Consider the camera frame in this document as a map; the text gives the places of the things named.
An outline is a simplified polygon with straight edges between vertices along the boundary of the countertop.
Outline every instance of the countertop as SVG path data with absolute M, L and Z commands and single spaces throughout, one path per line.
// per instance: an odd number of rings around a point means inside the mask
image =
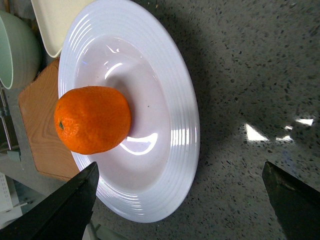
M 97 199 L 92 219 L 131 240 L 286 239 L 262 169 L 270 161 L 320 191 L 320 2 L 135 2 L 164 25 L 188 67 L 200 116 L 199 163 L 169 217 L 136 223 Z M 30 5 L 22 9 L 32 18 Z M 2 158 L 0 172 L 47 196 L 64 183 L 35 169 L 21 90 L 6 91 L 21 162 Z

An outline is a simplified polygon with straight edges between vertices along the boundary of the mandarin orange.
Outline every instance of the mandarin orange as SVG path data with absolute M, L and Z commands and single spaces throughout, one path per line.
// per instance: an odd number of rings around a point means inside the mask
M 68 149 L 89 155 L 119 145 L 129 133 L 131 113 L 118 90 L 87 86 L 72 89 L 58 100 L 54 124 Z

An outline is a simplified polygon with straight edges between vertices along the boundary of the green bowl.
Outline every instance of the green bowl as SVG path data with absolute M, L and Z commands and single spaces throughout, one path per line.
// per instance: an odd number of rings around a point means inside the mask
M 0 80 L 6 89 L 33 81 L 41 62 L 40 45 L 30 27 L 0 10 Z

